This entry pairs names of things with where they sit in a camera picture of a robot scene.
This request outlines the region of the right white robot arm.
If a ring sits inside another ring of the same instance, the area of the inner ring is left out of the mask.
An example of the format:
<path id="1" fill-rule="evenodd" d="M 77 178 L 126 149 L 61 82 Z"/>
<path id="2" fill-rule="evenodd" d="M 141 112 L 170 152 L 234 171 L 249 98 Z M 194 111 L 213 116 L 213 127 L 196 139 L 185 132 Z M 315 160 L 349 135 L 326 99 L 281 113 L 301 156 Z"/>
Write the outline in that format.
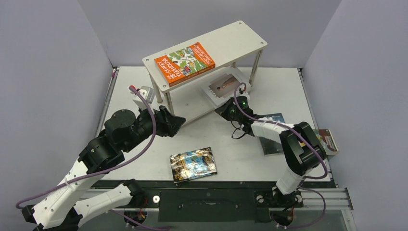
<path id="1" fill-rule="evenodd" d="M 322 165 L 322 177 L 327 176 L 328 170 L 324 164 L 326 152 L 307 122 L 287 124 L 266 115 L 255 114 L 244 96 L 231 97 L 216 108 L 215 112 L 227 121 L 237 122 L 248 135 L 282 145 L 287 168 L 271 193 L 275 204 L 286 204 L 291 193 L 300 187 L 301 182 L 308 178 L 309 172 L 317 166 Z"/>

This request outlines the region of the black blue treehouse book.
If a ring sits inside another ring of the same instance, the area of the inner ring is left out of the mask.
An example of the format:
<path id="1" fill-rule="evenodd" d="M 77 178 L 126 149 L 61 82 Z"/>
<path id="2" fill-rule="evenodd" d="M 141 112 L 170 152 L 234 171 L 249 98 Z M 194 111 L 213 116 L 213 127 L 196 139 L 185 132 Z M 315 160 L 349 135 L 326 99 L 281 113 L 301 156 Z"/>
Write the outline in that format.
<path id="1" fill-rule="evenodd" d="M 217 174 L 210 147 L 174 154 L 169 160 L 175 184 Z"/>

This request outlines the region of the yellow red paperback book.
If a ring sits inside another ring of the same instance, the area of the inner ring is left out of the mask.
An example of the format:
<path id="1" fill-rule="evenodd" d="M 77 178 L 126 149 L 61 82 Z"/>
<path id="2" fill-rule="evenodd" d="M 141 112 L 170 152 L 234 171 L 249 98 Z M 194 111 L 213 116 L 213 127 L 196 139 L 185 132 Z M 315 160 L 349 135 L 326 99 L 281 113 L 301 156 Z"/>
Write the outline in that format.
<path id="1" fill-rule="evenodd" d="M 329 129 L 314 129 L 314 133 L 325 149 L 327 155 L 338 154 L 339 149 Z"/>

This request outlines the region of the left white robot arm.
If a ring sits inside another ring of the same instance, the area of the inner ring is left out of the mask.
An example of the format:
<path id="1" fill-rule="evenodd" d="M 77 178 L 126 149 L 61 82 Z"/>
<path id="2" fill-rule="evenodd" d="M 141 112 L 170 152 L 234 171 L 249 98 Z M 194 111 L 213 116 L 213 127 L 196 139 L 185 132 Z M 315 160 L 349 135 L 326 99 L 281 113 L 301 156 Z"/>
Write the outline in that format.
<path id="1" fill-rule="evenodd" d="M 139 115 L 123 109 L 108 119 L 99 135 L 79 154 L 62 181 L 62 187 L 36 205 L 22 209 L 25 221 L 34 223 L 38 231 L 76 231 L 90 219 L 116 207 L 138 207 L 145 201 L 143 189 L 136 180 L 124 180 L 107 192 L 81 200 L 81 196 L 113 167 L 124 161 L 124 153 L 155 134 L 173 137 L 185 118 L 172 115 L 166 107 Z"/>

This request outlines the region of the white style magazine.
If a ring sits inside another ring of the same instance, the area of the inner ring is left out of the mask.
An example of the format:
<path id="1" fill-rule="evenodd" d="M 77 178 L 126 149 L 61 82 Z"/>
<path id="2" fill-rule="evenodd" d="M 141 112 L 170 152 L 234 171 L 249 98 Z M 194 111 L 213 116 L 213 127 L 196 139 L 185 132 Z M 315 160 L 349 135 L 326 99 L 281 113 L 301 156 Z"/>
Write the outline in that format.
<path id="1" fill-rule="evenodd" d="M 242 94 L 248 96 L 251 85 L 244 73 L 238 68 L 230 67 L 214 73 L 211 79 L 201 85 L 201 91 L 212 106 L 218 108 L 234 96 L 237 88 L 243 91 L 244 85 L 241 83 L 246 84 L 246 91 L 245 93 L 238 92 L 237 96 Z"/>

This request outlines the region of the dark blue paperback book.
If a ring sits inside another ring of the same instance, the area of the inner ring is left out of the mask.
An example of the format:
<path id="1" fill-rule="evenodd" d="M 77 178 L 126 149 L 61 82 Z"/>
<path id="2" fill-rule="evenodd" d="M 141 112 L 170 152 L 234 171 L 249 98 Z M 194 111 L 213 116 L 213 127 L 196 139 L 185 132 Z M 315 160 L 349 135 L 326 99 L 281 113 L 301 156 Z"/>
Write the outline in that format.
<path id="1" fill-rule="evenodd" d="M 285 123 L 282 113 L 266 114 L 263 117 L 272 118 L 273 121 Z M 283 154 L 282 145 L 274 140 L 269 140 L 263 137 L 259 137 L 260 144 L 264 155 L 278 155 Z"/>

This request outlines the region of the white two-tier shelf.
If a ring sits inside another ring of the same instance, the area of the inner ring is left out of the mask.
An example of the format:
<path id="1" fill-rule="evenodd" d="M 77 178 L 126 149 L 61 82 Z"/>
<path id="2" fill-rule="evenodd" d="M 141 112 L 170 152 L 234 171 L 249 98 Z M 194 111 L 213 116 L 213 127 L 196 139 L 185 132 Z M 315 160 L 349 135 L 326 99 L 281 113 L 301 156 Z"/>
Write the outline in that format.
<path id="1" fill-rule="evenodd" d="M 237 21 L 143 58 L 157 103 L 192 122 L 227 100 L 235 82 L 253 85 L 267 42 Z"/>

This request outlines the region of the orange 78-storey treehouse book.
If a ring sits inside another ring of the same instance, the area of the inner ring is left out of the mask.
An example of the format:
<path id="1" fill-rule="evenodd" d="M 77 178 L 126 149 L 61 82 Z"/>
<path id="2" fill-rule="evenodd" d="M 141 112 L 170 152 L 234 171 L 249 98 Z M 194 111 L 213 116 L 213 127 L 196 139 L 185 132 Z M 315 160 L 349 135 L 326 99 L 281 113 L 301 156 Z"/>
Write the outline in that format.
<path id="1" fill-rule="evenodd" d="M 199 42 L 155 58 L 154 62 L 170 87 L 203 74 L 216 66 L 215 61 Z"/>

